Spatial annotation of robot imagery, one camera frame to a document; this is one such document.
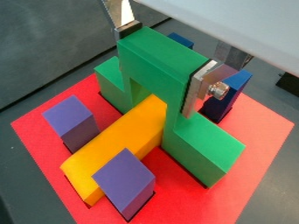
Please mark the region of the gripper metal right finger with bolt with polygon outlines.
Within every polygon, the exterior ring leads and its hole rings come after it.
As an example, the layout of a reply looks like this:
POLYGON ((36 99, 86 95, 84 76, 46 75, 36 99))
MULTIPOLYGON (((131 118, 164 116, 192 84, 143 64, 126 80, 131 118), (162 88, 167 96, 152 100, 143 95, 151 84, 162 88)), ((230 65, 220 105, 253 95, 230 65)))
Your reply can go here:
POLYGON ((230 85, 223 82, 238 73, 251 61, 253 55, 239 50, 235 46, 220 41, 218 43, 214 59, 191 75, 191 82, 182 105, 182 115, 192 116, 198 100, 204 101, 207 96, 222 100, 230 91, 230 85))

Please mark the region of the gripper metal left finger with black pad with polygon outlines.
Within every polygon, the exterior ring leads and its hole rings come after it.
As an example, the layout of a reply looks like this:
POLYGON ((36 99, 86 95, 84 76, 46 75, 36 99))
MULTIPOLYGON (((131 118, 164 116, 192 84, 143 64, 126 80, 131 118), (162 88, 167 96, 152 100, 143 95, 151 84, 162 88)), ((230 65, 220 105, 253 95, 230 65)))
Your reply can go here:
POLYGON ((107 20, 111 23, 115 38, 120 40, 142 29, 128 0, 102 0, 107 20))

